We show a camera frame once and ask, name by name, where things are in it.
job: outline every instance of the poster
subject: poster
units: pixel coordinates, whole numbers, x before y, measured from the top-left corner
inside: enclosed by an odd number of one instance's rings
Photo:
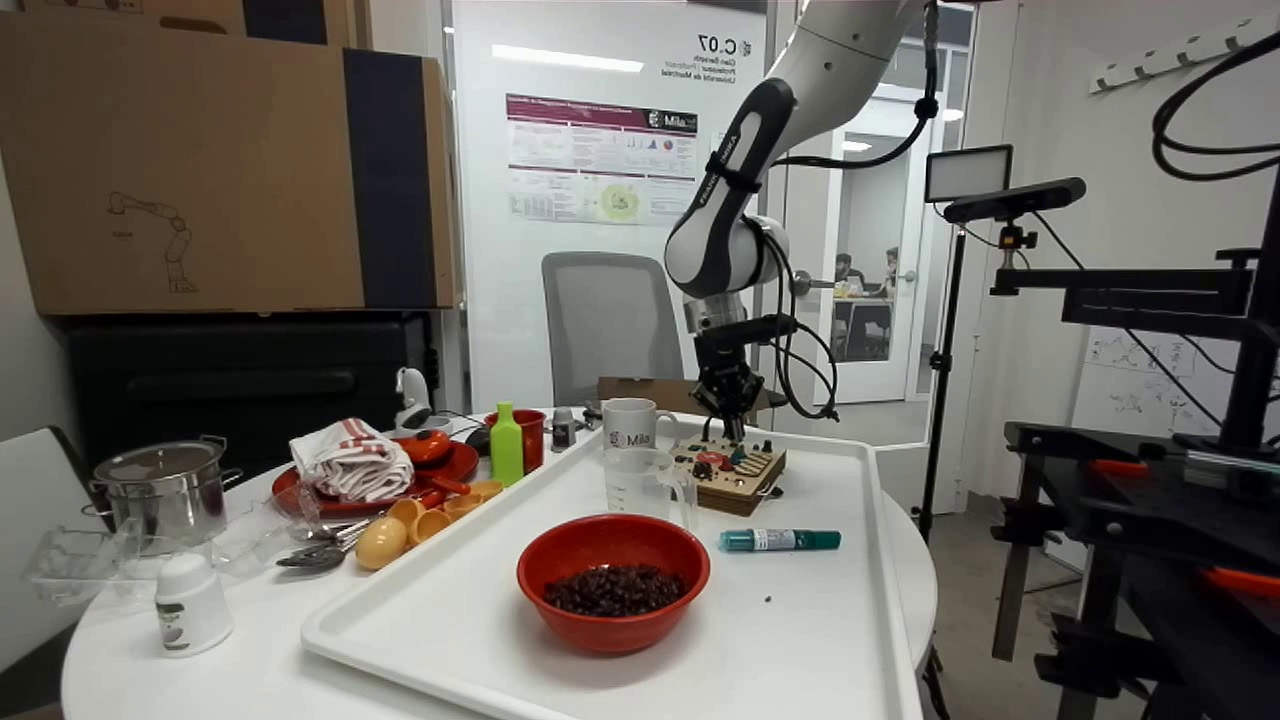
[[[507,200],[516,218],[673,230],[695,181],[695,112],[507,98]]]

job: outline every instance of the bowl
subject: bowl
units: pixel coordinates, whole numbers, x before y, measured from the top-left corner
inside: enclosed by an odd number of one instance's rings
[[[567,583],[582,571],[632,571],[651,567],[675,576],[682,589],[675,600],[632,617],[586,617],[548,600],[551,583]],[[582,657],[627,657],[660,643],[687,603],[708,589],[708,548],[679,523],[657,516],[599,514],[539,533],[516,566],[516,583],[537,617],[567,649]]]

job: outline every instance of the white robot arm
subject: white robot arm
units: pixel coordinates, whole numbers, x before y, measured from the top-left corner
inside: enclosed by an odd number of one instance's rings
[[[731,117],[708,171],[669,237],[673,285],[705,301],[713,325],[695,336],[695,401],[722,420],[722,437],[744,437],[762,379],[744,363],[744,346],[796,334],[790,316],[731,320],[731,298],[762,285],[773,234],[744,218],[768,164],[808,135],[853,119],[876,91],[905,26],[928,0],[808,0],[773,73]]]

